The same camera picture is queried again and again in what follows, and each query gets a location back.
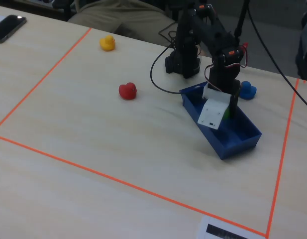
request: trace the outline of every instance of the person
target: person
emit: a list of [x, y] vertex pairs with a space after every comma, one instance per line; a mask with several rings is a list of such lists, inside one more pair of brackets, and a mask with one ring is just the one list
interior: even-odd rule
[[[68, 22], [134, 39], [167, 46], [158, 32], [174, 23], [166, 16], [166, 0], [94, 0], [83, 6]], [[165, 30], [176, 30], [173, 24]]]

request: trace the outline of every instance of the blue plastic tray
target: blue plastic tray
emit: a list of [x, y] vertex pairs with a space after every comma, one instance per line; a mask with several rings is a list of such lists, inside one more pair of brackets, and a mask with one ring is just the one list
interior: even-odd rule
[[206, 102], [202, 99], [206, 82], [180, 90], [183, 106], [188, 111], [201, 132], [207, 138], [220, 159], [226, 159], [250, 148], [254, 148], [262, 133], [237, 107], [234, 119], [223, 119], [219, 128], [213, 129], [198, 124], [198, 119]]

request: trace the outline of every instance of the orange tape line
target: orange tape line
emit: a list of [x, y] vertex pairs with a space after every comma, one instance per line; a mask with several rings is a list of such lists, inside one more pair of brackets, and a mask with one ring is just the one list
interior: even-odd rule
[[[295, 89], [297, 90], [299, 84], [299, 79], [296, 80], [296, 85]], [[267, 224], [267, 230], [266, 230], [266, 235], [265, 238], [268, 239], [269, 237], [269, 232], [271, 230], [272, 226], [272, 219], [274, 215], [274, 210], [275, 210], [275, 205], [276, 205], [276, 199], [277, 199], [277, 193], [278, 193], [278, 187], [279, 187], [279, 182], [281, 180], [281, 175], [282, 175], [282, 169], [283, 169], [283, 163], [284, 163], [284, 156], [285, 156], [285, 151], [286, 151], [286, 145], [287, 145], [287, 138], [288, 138], [288, 133], [289, 133], [289, 128], [291, 126], [291, 120], [292, 120], [292, 114], [293, 114], [293, 109], [294, 109], [294, 104], [295, 104], [295, 99], [296, 99], [296, 93], [293, 93], [293, 99], [291, 103], [291, 107], [289, 109], [289, 115], [288, 115], [288, 120], [287, 120], [287, 126], [286, 126], [286, 131], [285, 131], [285, 136], [284, 136], [284, 142], [283, 142], [283, 149], [282, 149], [282, 154], [281, 154], [281, 160], [279, 162], [279, 168], [278, 168], [278, 174], [277, 174], [277, 179], [276, 179], [276, 185], [275, 185], [275, 191], [274, 191], [274, 197], [273, 197], [273, 202], [271, 206], [271, 211], [269, 214], [269, 220]]]
[[31, 150], [31, 151], [33, 151], [33, 152], [36, 152], [36, 153], [42, 154], [42, 155], [44, 155], [44, 156], [47, 156], [47, 157], [53, 158], [53, 159], [55, 159], [55, 160], [57, 160], [57, 161], [60, 161], [60, 162], [63, 162], [63, 163], [69, 164], [69, 165], [71, 165], [71, 166], [74, 166], [74, 167], [77, 167], [77, 168], [83, 169], [83, 170], [85, 170], [85, 171], [88, 171], [88, 172], [94, 173], [94, 174], [99, 175], [99, 176], [101, 176], [101, 177], [104, 177], [104, 178], [110, 179], [110, 180], [115, 181], [115, 182], [117, 182], [117, 183], [121, 183], [121, 184], [123, 184], [123, 185], [125, 185], [125, 186], [131, 187], [131, 188], [134, 188], [134, 189], [136, 189], [136, 190], [139, 190], [139, 191], [144, 192], [144, 193], [147, 193], [147, 194], [150, 194], [150, 195], [152, 195], [152, 196], [155, 196], [155, 197], [157, 197], [157, 198], [163, 199], [163, 200], [168, 201], [168, 202], [170, 202], [170, 203], [174, 203], [174, 204], [179, 205], [179, 206], [181, 206], [181, 207], [184, 207], [184, 208], [187, 208], [187, 209], [193, 210], [193, 211], [195, 211], [195, 212], [198, 212], [198, 213], [201, 213], [201, 214], [207, 215], [207, 216], [212, 217], [212, 218], [216, 218], [216, 219], [218, 219], [218, 220], [221, 220], [221, 221], [223, 221], [223, 222], [226, 222], [226, 223], [232, 224], [232, 225], [234, 225], [234, 226], [236, 226], [236, 227], [239, 227], [239, 228], [245, 229], [245, 230], [247, 230], [247, 231], [250, 231], [250, 232], [252, 232], [252, 233], [258, 234], [258, 235], [260, 235], [260, 236], [263, 236], [263, 237], [265, 236], [265, 234], [264, 234], [264, 233], [258, 232], [258, 231], [256, 231], [256, 230], [251, 229], [251, 228], [249, 228], [249, 227], [246, 227], [246, 226], [244, 226], [244, 225], [241, 225], [241, 224], [235, 223], [235, 222], [233, 222], [233, 221], [230, 221], [230, 220], [227, 220], [227, 219], [225, 219], [225, 218], [222, 218], [222, 217], [216, 216], [216, 215], [214, 215], [214, 214], [211, 214], [211, 213], [205, 212], [205, 211], [203, 211], [203, 210], [200, 210], [200, 209], [197, 209], [197, 208], [191, 207], [191, 206], [186, 205], [186, 204], [184, 204], [184, 203], [180, 203], [180, 202], [175, 201], [175, 200], [173, 200], [173, 199], [170, 199], [170, 198], [164, 197], [164, 196], [162, 196], [162, 195], [160, 195], [160, 194], [157, 194], [157, 193], [151, 192], [151, 191], [149, 191], [149, 190], [146, 190], [146, 189], [144, 189], [144, 188], [141, 188], [141, 187], [135, 186], [135, 185], [133, 185], [133, 184], [131, 184], [131, 183], [128, 183], [128, 182], [122, 181], [122, 180], [120, 180], [120, 179], [114, 178], [114, 177], [109, 176], [109, 175], [106, 175], [106, 174], [104, 174], [104, 173], [100, 173], [100, 172], [95, 171], [95, 170], [93, 170], [93, 169], [90, 169], [90, 168], [84, 167], [84, 166], [82, 166], [82, 165], [79, 165], [79, 164], [76, 164], [76, 163], [70, 162], [70, 161], [68, 161], [68, 160], [65, 160], [65, 159], [62, 159], [62, 158], [59, 158], [59, 157], [53, 156], [53, 155], [48, 154], [48, 153], [45, 153], [45, 152], [39, 151], [39, 150], [37, 150], [37, 149], [31, 148], [31, 147], [29, 147], [29, 146], [26, 146], [26, 145], [24, 145], [24, 144], [21, 144], [21, 143], [15, 142], [15, 141], [13, 141], [13, 140], [10, 140], [10, 139], [7, 139], [7, 138], [1, 137], [1, 136], [0, 136], [0, 139], [1, 139], [1, 140], [4, 140], [4, 141], [6, 141], [6, 142], [9, 142], [9, 143], [15, 144], [15, 145], [17, 145], [17, 146], [20, 146], [20, 147], [26, 148], [26, 149]]
[[24, 98], [18, 102], [18, 104], [2, 119], [2, 121], [0, 122], [0, 126], [8, 119], [8, 117], [10, 117], [10, 115], [20, 106], [20, 104], [22, 104], [26, 98], [37, 88], [37, 86], [39, 86], [40, 83], [42, 83], [43, 80], [45, 80], [45, 78], [55, 69], [56, 66], [58, 66], [58, 64], [64, 60], [64, 58], [78, 45], [79, 42], [82, 41], [82, 39], [85, 38], [85, 36], [90, 32], [91, 28], [89, 28], [85, 34], [65, 53], [65, 55], [62, 56], [62, 58], [59, 59], [59, 61], [56, 62], [56, 64], [46, 73], [46, 75], [44, 75], [44, 77], [24, 96]]

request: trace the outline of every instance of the smartphone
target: smartphone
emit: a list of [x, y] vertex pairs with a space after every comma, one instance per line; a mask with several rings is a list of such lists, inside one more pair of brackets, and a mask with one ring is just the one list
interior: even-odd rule
[[0, 43], [5, 42], [27, 22], [23, 16], [9, 15], [0, 21]]

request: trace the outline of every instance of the blue rubber duck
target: blue rubber duck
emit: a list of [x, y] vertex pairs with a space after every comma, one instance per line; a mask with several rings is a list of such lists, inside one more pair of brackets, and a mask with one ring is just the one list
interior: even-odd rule
[[248, 81], [243, 81], [241, 83], [239, 96], [244, 100], [251, 100], [252, 98], [255, 97], [256, 90], [257, 90], [256, 87], [252, 86], [251, 83], [249, 83]]

